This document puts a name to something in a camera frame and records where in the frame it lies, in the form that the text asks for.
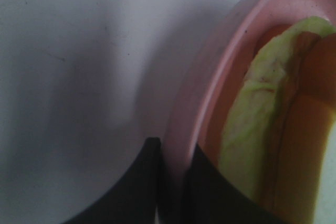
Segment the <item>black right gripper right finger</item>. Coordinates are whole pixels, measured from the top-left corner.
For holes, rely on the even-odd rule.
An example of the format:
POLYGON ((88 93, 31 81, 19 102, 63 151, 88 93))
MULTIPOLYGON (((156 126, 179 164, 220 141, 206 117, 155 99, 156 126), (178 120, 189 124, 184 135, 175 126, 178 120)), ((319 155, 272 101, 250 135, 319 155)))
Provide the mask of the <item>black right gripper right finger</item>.
POLYGON ((158 193, 160 223, 270 223, 270 214, 223 178, 199 147, 181 191, 161 161, 158 193))

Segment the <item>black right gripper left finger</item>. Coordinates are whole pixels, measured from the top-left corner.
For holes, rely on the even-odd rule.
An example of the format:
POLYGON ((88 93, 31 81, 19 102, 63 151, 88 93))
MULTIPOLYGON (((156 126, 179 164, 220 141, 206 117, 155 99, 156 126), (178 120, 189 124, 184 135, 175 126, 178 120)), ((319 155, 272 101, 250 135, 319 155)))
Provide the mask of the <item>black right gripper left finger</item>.
POLYGON ((147 138, 118 182, 66 223, 155 223, 160 156, 160 139, 147 138))

